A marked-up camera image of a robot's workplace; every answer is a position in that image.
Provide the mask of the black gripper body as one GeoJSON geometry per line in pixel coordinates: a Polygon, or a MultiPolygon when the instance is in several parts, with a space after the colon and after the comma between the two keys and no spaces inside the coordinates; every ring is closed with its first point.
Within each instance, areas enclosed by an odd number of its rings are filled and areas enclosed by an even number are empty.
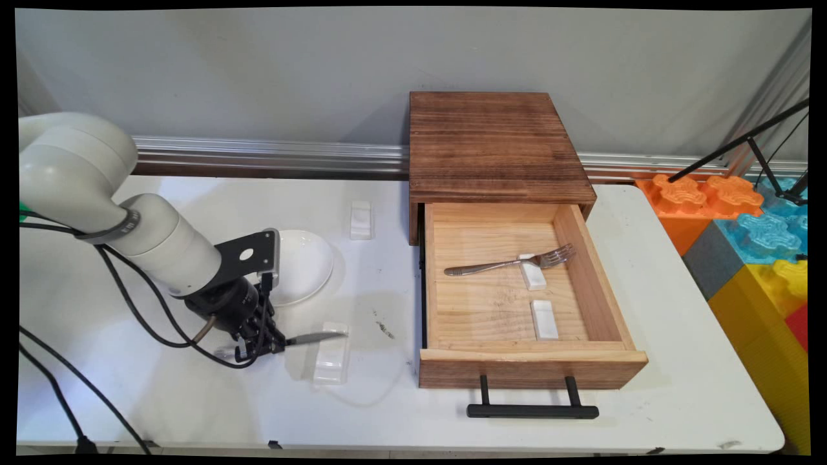
{"type": "Polygon", "coordinates": [[[259,335],[265,316],[260,286],[238,278],[184,298],[186,307],[204,320],[215,317],[215,329],[233,338],[259,335]]]}

